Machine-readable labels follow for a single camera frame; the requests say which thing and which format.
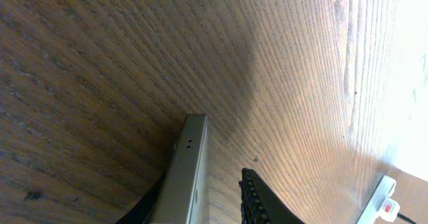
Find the bronze Galaxy smartphone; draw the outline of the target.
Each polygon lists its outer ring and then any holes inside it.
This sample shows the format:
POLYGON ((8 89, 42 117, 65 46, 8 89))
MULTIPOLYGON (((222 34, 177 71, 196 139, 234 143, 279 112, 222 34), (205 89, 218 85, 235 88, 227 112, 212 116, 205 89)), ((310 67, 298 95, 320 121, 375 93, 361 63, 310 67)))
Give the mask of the bronze Galaxy smartphone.
POLYGON ((208 117, 186 116, 149 223, 202 224, 207 205, 208 117))

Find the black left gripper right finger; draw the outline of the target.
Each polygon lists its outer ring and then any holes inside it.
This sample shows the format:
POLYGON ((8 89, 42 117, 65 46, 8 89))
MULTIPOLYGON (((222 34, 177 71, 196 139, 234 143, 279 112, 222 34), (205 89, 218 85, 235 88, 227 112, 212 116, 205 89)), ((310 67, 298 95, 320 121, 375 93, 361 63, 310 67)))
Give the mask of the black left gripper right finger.
POLYGON ((253 170, 241 170, 242 224, 303 224, 253 170))

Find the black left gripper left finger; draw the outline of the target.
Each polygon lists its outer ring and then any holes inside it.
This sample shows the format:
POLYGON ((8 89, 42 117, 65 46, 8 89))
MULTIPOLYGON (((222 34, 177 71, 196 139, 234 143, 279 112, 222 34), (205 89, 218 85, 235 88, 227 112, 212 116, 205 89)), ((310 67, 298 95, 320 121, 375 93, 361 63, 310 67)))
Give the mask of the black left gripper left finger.
POLYGON ((147 191, 139 202, 129 211, 125 216, 120 218, 116 224, 145 224, 150 219, 152 210, 156 204, 158 196, 160 195, 161 188, 165 181, 166 174, 164 173, 161 178, 147 191))

